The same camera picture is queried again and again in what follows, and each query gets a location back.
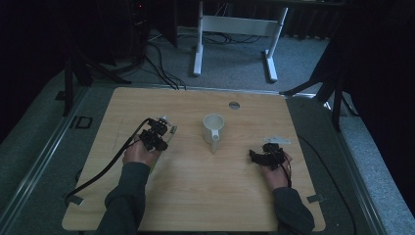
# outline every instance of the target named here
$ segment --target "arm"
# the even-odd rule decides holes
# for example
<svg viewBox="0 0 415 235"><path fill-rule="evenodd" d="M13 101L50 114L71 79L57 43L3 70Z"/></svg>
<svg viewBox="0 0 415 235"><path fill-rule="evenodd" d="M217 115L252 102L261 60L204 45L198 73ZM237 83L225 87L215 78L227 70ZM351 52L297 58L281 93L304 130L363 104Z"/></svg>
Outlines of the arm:
<svg viewBox="0 0 415 235"><path fill-rule="evenodd" d="M262 172L274 196L274 210L279 221L278 234L309 234L314 228L314 218L302 203L299 192L288 187L286 171L292 158L286 154L287 160L282 166L271 170L261 166Z"/></svg>
<svg viewBox="0 0 415 235"><path fill-rule="evenodd" d="M150 165L160 152L147 151L141 141L124 153L124 166L116 188L105 200L107 210L95 234L136 234L143 218L145 186Z"/></svg>

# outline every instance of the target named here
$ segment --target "wooden table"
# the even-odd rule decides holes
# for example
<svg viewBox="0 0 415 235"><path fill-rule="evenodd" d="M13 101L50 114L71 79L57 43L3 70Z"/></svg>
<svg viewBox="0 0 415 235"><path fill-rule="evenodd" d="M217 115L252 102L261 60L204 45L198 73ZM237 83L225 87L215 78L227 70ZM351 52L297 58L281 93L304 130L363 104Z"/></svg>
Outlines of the wooden table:
<svg viewBox="0 0 415 235"><path fill-rule="evenodd" d="M231 109L230 102L238 102L240 108ZM211 113L225 118L215 154L203 139L203 119ZM275 231L271 192L249 157L249 149L261 152L263 138L274 135L291 140L281 146L293 157L293 187L314 215L314 230L325 228L319 204L306 199L315 191L286 101L279 95L118 88L78 185L101 171L145 118L160 116L168 116L177 131L149 177L139 230ZM66 230L98 227L106 210L104 199L116 187L121 167L119 159L107 174L77 194L84 202L69 205L63 219Z"/></svg>

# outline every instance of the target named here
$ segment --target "cable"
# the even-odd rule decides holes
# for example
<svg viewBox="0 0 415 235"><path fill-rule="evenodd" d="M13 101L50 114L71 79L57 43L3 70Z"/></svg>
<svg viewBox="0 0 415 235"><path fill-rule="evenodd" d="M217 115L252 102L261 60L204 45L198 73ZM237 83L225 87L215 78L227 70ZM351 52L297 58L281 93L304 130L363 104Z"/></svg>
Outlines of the cable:
<svg viewBox="0 0 415 235"><path fill-rule="evenodd" d="M152 47L154 47L154 48L156 48L157 49L157 51L158 51L158 54L159 54L159 60L160 60L160 65L159 66L156 66L151 60L150 60L150 58L148 58L148 57L146 57L146 59L147 59L147 61L149 61L149 63L153 66L153 68L157 71L157 73L159 74L159 76L161 77L161 79L163 79L167 84L169 84L171 87L172 87L172 85L169 83L169 82L171 82L172 84L174 84L175 85L175 88L174 87L172 87L173 89L177 89L177 90L179 90L179 86L178 86L178 84L176 83L176 82L174 82L173 81L173 79L174 80L176 80L176 81L178 81L178 83L179 84L181 84L182 86L184 86L184 88L185 88L185 90L186 90L186 84L184 83L184 81L182 80L182 79L180 79L180 78L178 78L177 76L175 76L175 75L172 75L170 72L168 72L168 71L166 71L165 69L164 69L164 67L162 66L162 55L161 55L161 50L160 50L160 48L158 47L158 46L156 46L155 44L153 44L153 43L151 43L151 42L149 42L148 43L148 45L150 45L150 46L152 46Z"/></svg>
<svg viewBox="0 0 415 235"><path fill-rule="evenodd" d="M131 62L131 64L130 64L130 65L125 66L125 67L122 67L122 68L119 68L119 69L110 70L110 72L115 73L115 74L120 74L120 73L123 73L123 72L131 71L131 73L129 73L129 74L127 74L127 75L123 75L123 76L122 76L122 77L125 77L125 76L128 76L128 75L130 75L130 74L132 74L132 73L136 72L136 71L138 70L138 69L136 69L136 68L138 68L138 67L142 66L142 65L143 65L143 62L144 62L144 60L143 60L143 59L135 57L135 58L132 60L132 62ZM89 68L89 69L91 69L92 71L95 71L95 72L100 73L98 70L96 70L96 69L95 69L95 68L93 68L93 67L88 66L88 68ZM95 78L97 78L97 79L99 79L99 78L104 78L104 76L98 76L98 75L95 75Z"/></svg>
<svg viewBox="0 0 415 235"><path fill-rule="evenodd" d="M214 14L215 16L217 16L218 14L219 14L219 12L220 12L220 10L222 10L222 8L225 8L224 10L223 10L223 14L222 14L222 17L223 16L225 16L225 14L226 14L226 9L228 8L228 3L223 3L222 4L222 6L216 11L216 13Z"/></svg>
<svg viewBox="0 0 415 235"><path fill-rule="evenodd" d="M275 154L275 152L276 152L276 150L274 150L274 146L273 145L269 145L269 147L271 148L271 154L276 158L276 159L278 159L278 157L277 157L277 155ZM285 173L285 175L286 175L286 177L287 177L287 181L288 181L288 187L289 188L291 188L292 187L292 185L293 185L293 183L292 183L292 181L291 181L291 164L290 164L290 161L288 161L288 159L287 159L287 157L286 157L286 155L284 154L284 159L287 161L287 163L288 163L288 168L289 168L289 170L290 170L290 173L288 173L287 172L287 170L284 168L284 166L283 166L283 164L279 164L278 166L280 166L283 170L284 170L284 173Z"/></svg>
<svg viewBox="0 0 415 235"><path fill-rule="evenodd" d="M152 65L152 67L157 71L157 73L159 74L159 77L165 82L167 83L171 88L173 88L174 90L177 90L172 84L170 84L167 80L165 80L165 77L160 73L160 71L158 70L157 66L150 60L149 57L145 56L146 60L150 63L150 65Z"/></svg>
<svg viewBox="0 0 415 235"><path fill-rule="evenodd" d="M333 177L333 175L330 173L330 170L329 170L329 168L326 166L326 164L323 162L323 160L322 160L322 158L321 158L321 156L318 154L318 152L317 152L317 150L304 138L304 137L302 137L302 136L300 136L300 135L298 135L298 137L299 137L299 139L301 139L302 141L304 141L310 148L311 148L311 150L314 152L314 154L317 156L317 158L320 160L320 163L324 166L324 168L326 169L326 171L327 171L327 173L329 174L329 176L330 176L330 179L332 180L332 182L333 182L333 185L335 186L335 188L337 189L337 191L339 192L339 195L340 195L340 197L342 198L342 201L343 201L343 203L345 204L345 207L346 207L346 209L347 209L347 212L348 212L348 214L350 215L350 220L351 220L351 223L352 223L352 226L353 226L353 234L356 234L356 222L355 222L355 220L354 220L354 215L353 215L353 213L351 212L351 209L350 209L350 207L348 206L348 204L347 204L347 202L346 202L346 199L345 199L345 197L343 196L343 194L341 193L341 191L340 191L340 189L339 189L339 186L337 185L337 183L336 183L336 181L335 181L335 179L334 179L334 177Z"/></svg>
<svg viewBox="0 0 415 235"><path fill-rule="evenodd" d="M207 34L207 35L210 35L210 36L221 36L221 37L223 37L224 38L223 41L218 41L218 40L214 40L214 39L211 39L211 38L208 38L208 37L204 36L205 41L210 42L211 44L217 44L217 45L255 43L261 38L261 36L252 35L252 36L249 36L247 39L244 39L244 40L240 41L240 40L233 39L231 35L223 33L223 32L208 32L208 33L204 33L204 34Z"/></svg>
<svg viewBox="0 0 415 235"><path fill-rule="evenodd" d="M122 147L116 153L114 158L110 161L109 164L107 164L107 166L103 170L101 170L101 172L99 172L97 175L95 175L92 179L88 180L86 183L80 185L79 187L75 188L74 190L72 190L71 192L69 192L68 194L65 195L65 203L66 203L67 206L69 205L70 197L72 197L73 195L75 195L79 191L85 189L86 187L88 187L89 185L94 183L95 181L97 181L105 173L107 173L108 170L110 170L110 168L116 163L116 161L119 159L119 157L122 155L122 153L129 147L131 141L134 139L134 136L137 134L137 132L141 129L141 127L143 127L143 125L148 120L150 120L150 119L146 118L143 122L141 122L141 124L137 127L137 129L134 131L134 133L127 139L127 141L125 141L125 143L122 145Z"/></svg>

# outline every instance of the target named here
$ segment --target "power cord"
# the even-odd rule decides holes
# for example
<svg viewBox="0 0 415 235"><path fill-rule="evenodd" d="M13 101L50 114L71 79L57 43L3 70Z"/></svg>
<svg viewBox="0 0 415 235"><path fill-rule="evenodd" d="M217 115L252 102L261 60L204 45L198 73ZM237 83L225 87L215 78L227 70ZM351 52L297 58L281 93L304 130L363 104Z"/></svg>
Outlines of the power cord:
<svg viewBox="0 0 415 235"><path fill-rule="evenodd" d="M150 65L153 67L153 69L157 72L157 75L165 82L167 83L171 88L173 88L174 90L179 90L179 84L181 86L184 87L184 89L186 90L186 84L185 82L178 78L177 76L171 74L170 72L166 71L164 69L164 67L162 66L162 54L161 54L161 50L158 46L156 46L155 44L148 42L148 45L156 48L156 50L158 51L158 55L159 55L159 66L156 66L155 63L153 63L150 58L148 56L146 56L146 60L150 63Z"/></svg>
<svg viewBox="0 0 415 235"><path fill-rule="evenodd" d="M276 156L276 153L278 153L278 149L277 150L274 149L274 147L275 147L274 145L269 145L269 147L271 149L271 154L274 156L274 158L278 158ZM284 173L285 173L285 175L287 177L288 187L291 188L292 185L293 185L293 182L291 181L291 164L290 164L290 161L288 161L287 156L285 154L284 154L284 159L288 163L288 170L289 171L287 172L287 170L284 168L284 165L283 164L280 164L280 167L284 170Z"/></svg>
<svg viewBox="0 0 415 235"><path fill-rule="evenodd" d="M119 149L119 151L116 153L114 158L110 161L110 163L103 169L101 172L99 172L97 175L95 175L92 179L88 180L86 183L80 185L79 187L75 188L71 192L65 195L65 204L69 205L70 198L75 195L76 193L80 192L81 190L85 189L95 181L97 181L99 178L101 178L105 173L107 173L108 170L116 163L116 161L119 159L119 157L122 155L122 153L129 147L130 143L134 139L134 136L137 134L137 132L143 127L143 125L150 120L149 118L146 118L141 124L137 127L137 129L134 131L134 133L125 141L125 143L122 145L122 147Z"/></svg>
<svg viewBox="0 0 415 235"><path fill-rule="evenodd" d="M204 33L203 40L210 44L216 44L216 45L230 45L230 44L250 44L257 42L261 36L249 36L247 39L244 40L235 40L232 38L230 34L223 33L223 32L205 32ZM209 36L219 36L223 38L223 41L215 40L212 38L209 38Z"/></svg>
<svg viewBox="0 0 415 235"><path fill-rule="evenodd" d="M335 179L334 179L334 177L333 177L333 175L331 174L331 172L330 172L330 170L329 170L329 168L326 166L326 164L323 162L323 160L322 160L322 158L321 158L321 156L318 154L318 152L317 152L317 150L304 138L304 137L302 137L302 136L300 136L300 135L298 135L298 137L299 137L299 139L300 140L302 140L305 144L307 144L308 145L308 147L310 147L311 148L311 150L314 152L314 154L317 156L317 158L320 160L320 163L324 166L324 168L326 169L326 171L327 171L327 173L329 174L329 176L330 176L330 179L332 180L332 182L333 182L333 185L335 186L335 188L336 188L336 190L339 192L339 195L340 195L340 197L342 198L342 201L343 201L343 203L344 203L344 205L345 205L345 207L346 207L346 209L347 209L347 212L348 212L348 214L349 214L349 216L350 216L350 220L351 220L351 224L352 224L352 226L353 226L353 234L355 235L356 234L356 222L355 222L355 219L354 219L354 216L353 216L353 213L351 212L351 209L350 209L350 206L347 204L347 202L346 202L346 199L345 199L345 197L343 196L343 194L341 193L341 191L340 191L340 189L339 189L339 186L338 186L338 184L336 183L336 181L335 181Z"/></svg>
<svg viewBox="0 0 415 235"><path fill-rule="evenodd" d="M127 66L124 66L124 67L121 67L121 68L117 68L117 69L110 70L110 72L112 72L114 74L121 74L121 73L125 73L125 72L128 72L128 71L131 71L131 73L123 75L123 77L128 76L128 75L130 75L130 74L132 74L132 73L134 73L134 72L136 72L137 70L140 69L140 67L144 63L144 59L145 59L144 57L143 58L139 58L139 57L132 58L130 65L127 65ZM98 75L94 74L94 72L95 73L100 73L98 70L96 70L96 69L94 69L93 67L90 67L90 66L88 66L88 68L91 71L93 71L91 73L91 75L94 75L95 78L97 78L97 79L104 78L104 76L98 76Z"/></svg>

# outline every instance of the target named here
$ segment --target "gray sleeve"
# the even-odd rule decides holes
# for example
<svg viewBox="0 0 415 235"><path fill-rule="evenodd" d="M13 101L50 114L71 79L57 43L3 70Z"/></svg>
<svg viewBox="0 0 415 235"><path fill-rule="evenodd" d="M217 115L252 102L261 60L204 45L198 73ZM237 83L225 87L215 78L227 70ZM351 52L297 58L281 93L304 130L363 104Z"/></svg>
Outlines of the gray sleeve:
<svg viewBox="0 0 415 235"><path fill-rule="evenodd" d="M311 233L314 217L302 203L299 192L293 188L277 188L272 194L279 222L278 235Z"/></svg>
<svg viewBox="0 0 415 235"><path fill-rule="evenodd" d="M136 234L146 207L145 186L150 168L129 163L106 200L107 210L95 234Z"/></svg>

